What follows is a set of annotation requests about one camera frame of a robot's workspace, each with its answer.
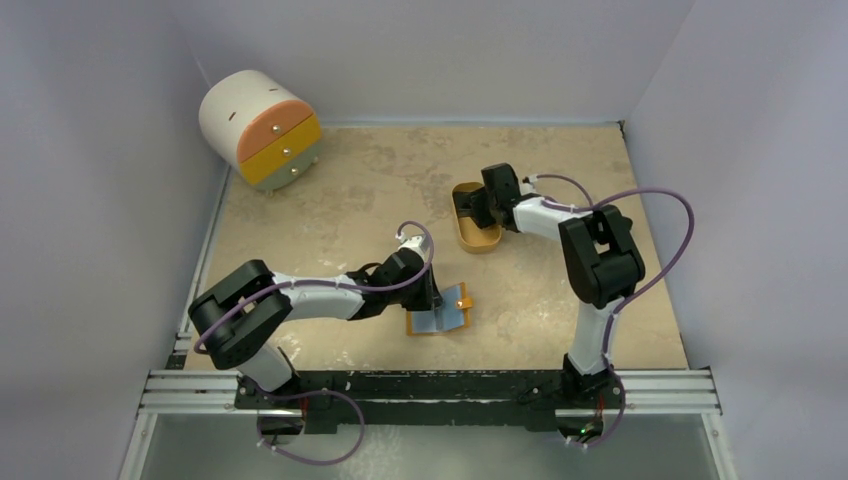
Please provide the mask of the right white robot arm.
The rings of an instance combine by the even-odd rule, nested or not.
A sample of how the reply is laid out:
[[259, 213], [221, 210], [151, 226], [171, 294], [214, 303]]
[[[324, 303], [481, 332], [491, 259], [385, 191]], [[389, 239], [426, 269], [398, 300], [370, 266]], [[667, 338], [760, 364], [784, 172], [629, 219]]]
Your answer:
[[561, 392], [569, 404], [584, 407], [615, 381], [610, 353], [615, 323], [645, 277], [632, 221], [613, 205], [559, 204], [538, 193], [533, 179], [518, 178], [507, 163], [485, 167], [481, 175], [481, 182], [459, 184], [451, 192], [460, 237], [472, 246], [473, 230], [508, 230], [560, 244], [569, 285], [579, 300]]

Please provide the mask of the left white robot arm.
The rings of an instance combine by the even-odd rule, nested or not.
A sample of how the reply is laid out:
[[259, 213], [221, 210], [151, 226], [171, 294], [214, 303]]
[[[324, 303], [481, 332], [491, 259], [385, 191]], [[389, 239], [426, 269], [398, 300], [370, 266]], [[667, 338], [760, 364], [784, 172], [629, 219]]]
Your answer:
[[189, 306], [198, 338], [194, 350], [218, 370], [236, 370], [259, 387], [272, 408], [297, 399], [295, 369], [270, 337], [285, 322], [309, 319], [355, 321], [390, 306], [434, 312], [444, 303], [431, 263], [412, 247], [401, 247], [381, 263], [326, 278], [297, 278], [250, 260]]

